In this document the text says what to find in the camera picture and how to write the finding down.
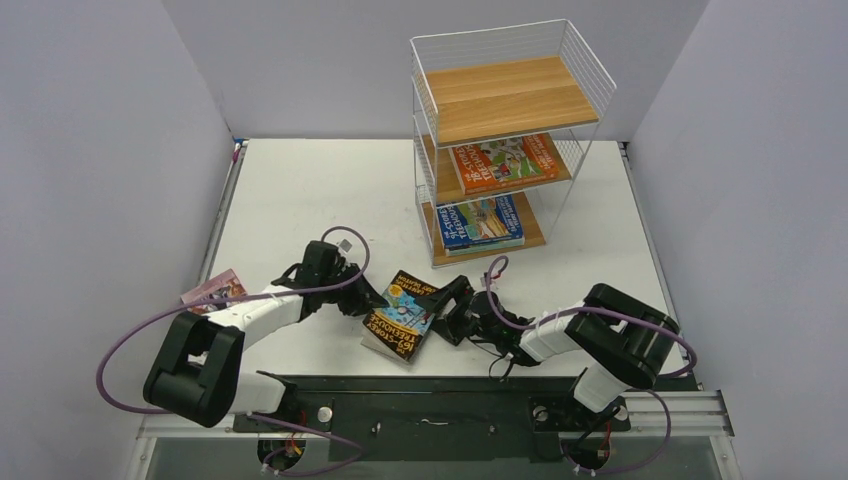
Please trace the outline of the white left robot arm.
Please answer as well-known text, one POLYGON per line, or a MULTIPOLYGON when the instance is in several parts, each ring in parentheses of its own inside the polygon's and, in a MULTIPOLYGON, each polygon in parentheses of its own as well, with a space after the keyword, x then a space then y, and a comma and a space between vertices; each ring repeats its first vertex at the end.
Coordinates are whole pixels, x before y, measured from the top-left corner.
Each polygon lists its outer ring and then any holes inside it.
POLYGON ((295 385, 276 374, 244 370, 244 352, 325 305, 357 317, 387 304, 339 245, 314 240, 302 260, 258 298, 203 315, 177 314, 146 378, 143 398, 203 427, 228 414, 259 414, 272 429, 285 430, 298 416, 295 385))

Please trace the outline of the orange 78-storey treehouse book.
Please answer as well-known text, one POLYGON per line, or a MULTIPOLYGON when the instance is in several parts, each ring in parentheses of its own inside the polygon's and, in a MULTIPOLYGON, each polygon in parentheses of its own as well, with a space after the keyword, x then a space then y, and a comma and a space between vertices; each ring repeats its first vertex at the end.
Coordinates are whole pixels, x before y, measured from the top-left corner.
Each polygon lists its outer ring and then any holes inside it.
POLYGON ((448 153, 465 195, 572 178, 548 133, 452 147, 448 153))

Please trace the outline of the black 169-storey treehouse book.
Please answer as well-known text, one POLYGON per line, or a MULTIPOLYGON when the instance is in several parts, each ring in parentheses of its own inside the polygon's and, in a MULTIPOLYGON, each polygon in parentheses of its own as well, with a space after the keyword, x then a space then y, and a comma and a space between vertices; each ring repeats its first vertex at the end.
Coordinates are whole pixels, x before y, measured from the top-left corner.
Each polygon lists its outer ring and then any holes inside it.
POLYGON ((363 320, 360 345, 389 359, 410 364, 433 320, 433 315, 416 300, 437 290, 438 287, 399 270, 382 293, 388 306, 373 310, 363 320))

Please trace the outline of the white wire wooden shelf rack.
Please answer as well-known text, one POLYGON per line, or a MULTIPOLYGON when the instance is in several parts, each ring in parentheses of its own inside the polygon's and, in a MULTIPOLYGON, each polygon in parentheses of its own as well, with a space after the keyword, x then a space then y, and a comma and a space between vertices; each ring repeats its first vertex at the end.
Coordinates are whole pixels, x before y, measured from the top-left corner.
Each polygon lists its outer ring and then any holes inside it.
POLYGON ((617 86, 567 19, 412 38, 416 202, 431 263, 545 245, 617 86))

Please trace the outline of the yellow Brideshead Revisited book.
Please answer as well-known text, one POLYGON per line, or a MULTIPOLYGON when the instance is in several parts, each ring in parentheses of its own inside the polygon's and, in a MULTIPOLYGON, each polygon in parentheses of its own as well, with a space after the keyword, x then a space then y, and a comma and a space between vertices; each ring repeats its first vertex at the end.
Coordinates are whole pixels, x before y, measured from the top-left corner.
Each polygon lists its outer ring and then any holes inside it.
POLYGON ((522 247, 524 245, 524 240, 519 239, 518 241, 503 241, 503 242, 491 242, 491 243, 480 243, 473 245, 466 245, 456 248, 445 248, 444 253, 447 257, 458 257, 463 255, 470 255, 482 252, 489 252, 494 250, 501 250, 505 248, 513 248, 513 247, 522 247))

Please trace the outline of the pink book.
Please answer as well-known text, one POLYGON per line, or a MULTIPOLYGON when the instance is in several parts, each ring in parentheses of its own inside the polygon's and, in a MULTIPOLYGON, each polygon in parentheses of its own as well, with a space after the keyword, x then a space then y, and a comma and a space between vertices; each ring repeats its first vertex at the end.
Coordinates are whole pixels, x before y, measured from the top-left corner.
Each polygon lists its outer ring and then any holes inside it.
POLYGON ((193 303, 203 299, 222 299, 241 297, 247 294, 241 280, 233 269, 227 269, 192 290, 182 294, 183 304, 193 303))

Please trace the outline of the blue 91-storey treehouse book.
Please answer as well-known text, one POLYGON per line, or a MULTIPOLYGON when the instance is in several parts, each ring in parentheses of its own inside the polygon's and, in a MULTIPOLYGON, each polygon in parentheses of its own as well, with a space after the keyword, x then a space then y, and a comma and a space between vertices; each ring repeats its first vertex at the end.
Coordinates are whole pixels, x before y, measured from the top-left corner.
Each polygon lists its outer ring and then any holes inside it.
POLYGON ((524 240, 525 233, 511 195, 437 208, 443 247, 524 240))

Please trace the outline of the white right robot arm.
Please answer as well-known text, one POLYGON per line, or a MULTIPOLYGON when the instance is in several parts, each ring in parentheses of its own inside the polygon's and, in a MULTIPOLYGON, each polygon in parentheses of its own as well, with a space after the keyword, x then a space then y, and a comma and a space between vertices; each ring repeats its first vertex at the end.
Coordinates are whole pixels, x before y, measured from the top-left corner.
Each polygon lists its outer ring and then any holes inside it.
POLYGON ((464 276, 415 303, 433 315, 434 332, 449 343, 479 340, 511 365, 535 367, 585 352, 593 362, 563 402, 578 427, 592 425, 626 390, 652 388, 681 340, 672 317, 604 283, 580 304, 539 319, 507 311, 494 292, 475 291, 464 276))

